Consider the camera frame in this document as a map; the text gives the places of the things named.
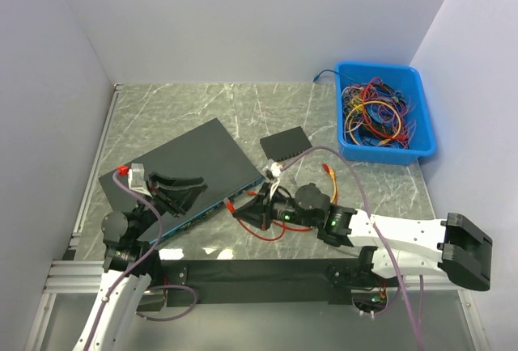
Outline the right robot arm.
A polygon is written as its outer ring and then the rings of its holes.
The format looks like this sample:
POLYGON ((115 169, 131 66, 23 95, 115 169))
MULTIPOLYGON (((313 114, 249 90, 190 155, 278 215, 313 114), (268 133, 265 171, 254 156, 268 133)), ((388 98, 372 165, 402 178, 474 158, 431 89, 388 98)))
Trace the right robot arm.
POLYGON ((463 214, 431 220, 368 215, 332 203, 314 183, 293 196, 265 183, 250 201, 229 210, 259 230, 288 222, 316 230, 329 246, 360 248, 356 276, 364 285, 397 276, 444 275, 467 290, 490 289, 493 241, 463 214))

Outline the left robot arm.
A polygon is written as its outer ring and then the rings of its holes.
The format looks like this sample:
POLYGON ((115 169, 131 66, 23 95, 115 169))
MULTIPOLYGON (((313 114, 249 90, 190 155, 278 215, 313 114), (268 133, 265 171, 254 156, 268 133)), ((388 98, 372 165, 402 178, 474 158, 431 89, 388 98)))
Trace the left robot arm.
POLYGON ((112 179, 135 200, 135 206, 127 212, 112 211, 101 223, 103 272, 96 300, 74 346, 77 350, 122 349, 124 332, 139 313, 146 291, 172 288, 163 274, 157 249, 159 238, 149 243, 141 238, 142 234, 156 225, 161 237, 162 217, 187 214, 207 188, 202 177, 146 174, 139 163, 118 167, 112 179))

